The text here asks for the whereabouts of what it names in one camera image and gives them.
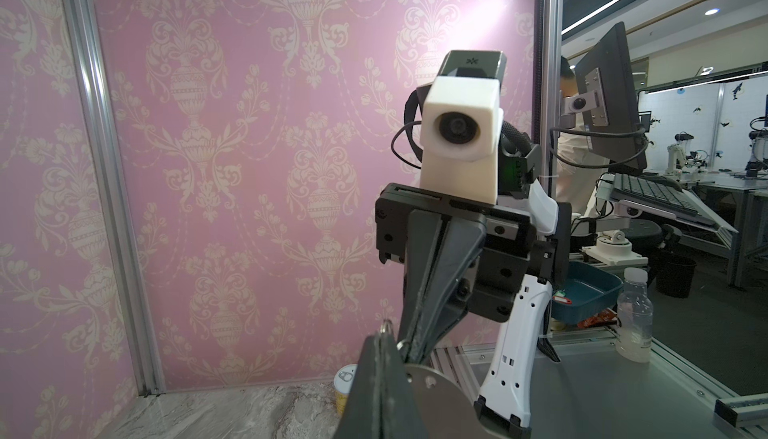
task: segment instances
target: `floor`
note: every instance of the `floor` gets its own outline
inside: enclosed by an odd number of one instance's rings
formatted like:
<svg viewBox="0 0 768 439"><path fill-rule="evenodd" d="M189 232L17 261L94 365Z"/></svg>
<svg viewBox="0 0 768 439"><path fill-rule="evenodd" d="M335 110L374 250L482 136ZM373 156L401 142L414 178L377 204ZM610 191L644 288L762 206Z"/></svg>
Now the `floor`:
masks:
<svg viewBox="0 0 768 439"><path fill-rule="evenodd" d="M331 384L228 388L140 397L99 439L327 439Z"/></svg>
<svg viewBox="0 0 768 439"><path fill-rule="evenodd" d="M751 271L750 285L739 291L726 285L725 259L680 253L697 263L693 287L676 299L651 285L654 337L739 395L768 392L768 274Z"/></svg>

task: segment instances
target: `plastic bottle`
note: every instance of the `plastic bottle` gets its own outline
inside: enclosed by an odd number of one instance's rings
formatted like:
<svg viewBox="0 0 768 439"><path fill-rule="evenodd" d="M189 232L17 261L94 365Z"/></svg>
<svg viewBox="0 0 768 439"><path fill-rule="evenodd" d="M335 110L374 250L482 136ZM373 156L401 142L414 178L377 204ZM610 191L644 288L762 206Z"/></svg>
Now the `plastic bottle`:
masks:
<svg viewBox="0 0 768 439"><path fill-rule="evenodd" d="M630 361L650 361L654 305L648 299L648 272L624 270L624 290L618 298L616 351Z"/></svg>

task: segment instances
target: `pink wallpaper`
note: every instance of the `pink wallpaper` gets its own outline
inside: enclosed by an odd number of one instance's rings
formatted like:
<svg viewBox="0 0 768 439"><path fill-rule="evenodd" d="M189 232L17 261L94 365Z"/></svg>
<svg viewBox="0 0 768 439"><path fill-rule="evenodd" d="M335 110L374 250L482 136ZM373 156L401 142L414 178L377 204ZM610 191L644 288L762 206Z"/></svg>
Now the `pink wallpaper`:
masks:
<svg viewBox="0 0 768 439"><path fill-rule="evenodd" d="M533 2L96 0L169 389L327 377L398 321L372 210L418 183L389 152L403 104L448 50L501 49L529 128Z"/></svg>
<svg viewBox="0 0 768 439"><path fill-rule="evenodd" d="M136 386L62 1L0 4L0 437L92 438Z"/></svg>

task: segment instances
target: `dark carpet floor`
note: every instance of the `dark carpet floor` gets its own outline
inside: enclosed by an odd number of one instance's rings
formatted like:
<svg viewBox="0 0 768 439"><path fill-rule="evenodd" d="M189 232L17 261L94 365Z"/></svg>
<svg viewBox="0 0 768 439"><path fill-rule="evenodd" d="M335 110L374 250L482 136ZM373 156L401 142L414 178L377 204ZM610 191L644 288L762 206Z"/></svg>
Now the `dark carpet floor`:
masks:
<svg viewBox="0 0 768 439"><path fill-rule="evenodd" d="M680 247L697 263L687 299L651 285L654 337L739 395L768 392L768 273L750 271L745 291L726 285L726 260Z"/></svg>

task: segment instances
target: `person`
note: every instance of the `person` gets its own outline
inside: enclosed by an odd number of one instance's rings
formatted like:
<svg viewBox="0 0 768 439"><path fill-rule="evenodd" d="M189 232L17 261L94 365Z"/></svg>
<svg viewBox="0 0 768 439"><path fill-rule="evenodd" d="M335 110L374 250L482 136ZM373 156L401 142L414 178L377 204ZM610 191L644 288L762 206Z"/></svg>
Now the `person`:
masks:
<svg viewBox="0 0 768 439"><path fill-rule="evenodd" d="M560 89L563 97L578 94L576 76L564 57L560 58ZM584 131L584 118L581 114L576 115L574 130ZM565 133L558 139L558 155L576 164L605 165L605 168L579 168L558 161L555 197L559 202L570 202L573 212L584 214L595 183L608 171L608 159L590 152L585 136Z"/></svg>

